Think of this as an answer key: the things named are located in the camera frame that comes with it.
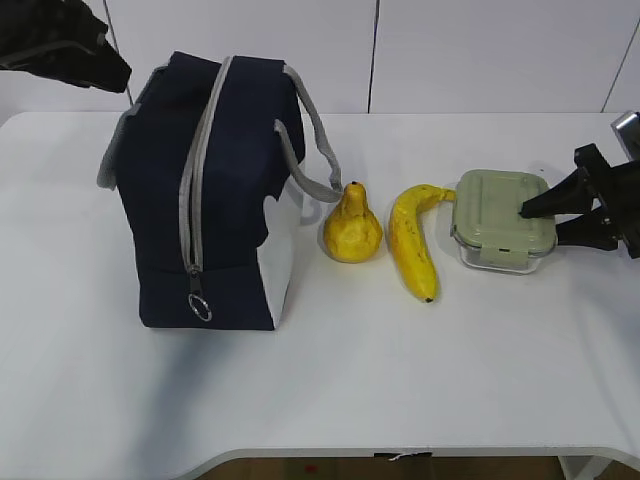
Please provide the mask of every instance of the black robotic arm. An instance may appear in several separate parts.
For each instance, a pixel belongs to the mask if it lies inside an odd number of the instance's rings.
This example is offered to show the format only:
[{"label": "black robotic arm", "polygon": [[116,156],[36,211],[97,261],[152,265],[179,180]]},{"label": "black robotic arm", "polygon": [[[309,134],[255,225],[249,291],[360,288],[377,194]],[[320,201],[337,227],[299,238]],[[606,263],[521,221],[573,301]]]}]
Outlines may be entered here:
[{"label": "black robotic arm", "polygon": [[0,0],[0,70],[124,92],[131,68],[81,0]]}]

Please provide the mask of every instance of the pear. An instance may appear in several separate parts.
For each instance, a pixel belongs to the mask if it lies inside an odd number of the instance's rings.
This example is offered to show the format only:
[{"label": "pear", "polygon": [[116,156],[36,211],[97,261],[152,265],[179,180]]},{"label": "pear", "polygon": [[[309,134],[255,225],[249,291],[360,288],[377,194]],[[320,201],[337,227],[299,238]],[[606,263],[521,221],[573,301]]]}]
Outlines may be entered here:
[{"label": "pear", "polygon": [[380,222],[367,205],[364,185],[351,182],[324,224],[327,250],[340,262],[364,262],[380,247],[382,234]]}]

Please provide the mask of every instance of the container lid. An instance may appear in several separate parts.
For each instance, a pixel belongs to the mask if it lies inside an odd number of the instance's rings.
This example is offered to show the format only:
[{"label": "container lid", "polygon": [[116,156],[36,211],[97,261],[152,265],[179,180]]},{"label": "container lid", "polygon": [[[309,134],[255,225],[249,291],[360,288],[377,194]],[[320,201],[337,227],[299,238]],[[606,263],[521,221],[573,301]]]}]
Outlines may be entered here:
[{"label": "container lid", "polygon": [[482,249],[487,260],[521,264],[547,255],[556,243],[554,218],[526,219],[520,210],[548,189],[530,173],[471,170],[456,188],[452,232],[461,244]]}]

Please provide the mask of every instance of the yellow banana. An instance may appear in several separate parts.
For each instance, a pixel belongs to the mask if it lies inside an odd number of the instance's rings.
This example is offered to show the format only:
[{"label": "yellow banana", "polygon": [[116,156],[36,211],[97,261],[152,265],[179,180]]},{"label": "yellow banana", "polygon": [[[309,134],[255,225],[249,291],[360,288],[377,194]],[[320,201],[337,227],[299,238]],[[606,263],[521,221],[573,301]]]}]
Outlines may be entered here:
[{"label": "yellow banana", "polygon": [[402,193],[391,211],[389,239],[393,258],[406,286],[423,302],[436,298],[438,280],[422,234],[420,214],[455,197],[454,190],[417,185]]}]

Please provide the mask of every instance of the insulated lunch bag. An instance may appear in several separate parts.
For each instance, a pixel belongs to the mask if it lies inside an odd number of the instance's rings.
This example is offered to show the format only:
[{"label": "insulated lunch bag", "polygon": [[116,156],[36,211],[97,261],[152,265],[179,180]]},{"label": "insulated lunch bag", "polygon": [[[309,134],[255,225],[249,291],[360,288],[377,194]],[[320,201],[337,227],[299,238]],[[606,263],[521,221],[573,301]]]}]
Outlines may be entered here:
[{"label": "insulated lunch bag", "polygon": [[[298,98],[326,187],[307,178]],[[340,167],[298,74],[283,61],[222,64],[176,52],[125,112],[98,184],[118,187],[147,327],[273,330],[299,225],[300,189],[342,195]]]}]

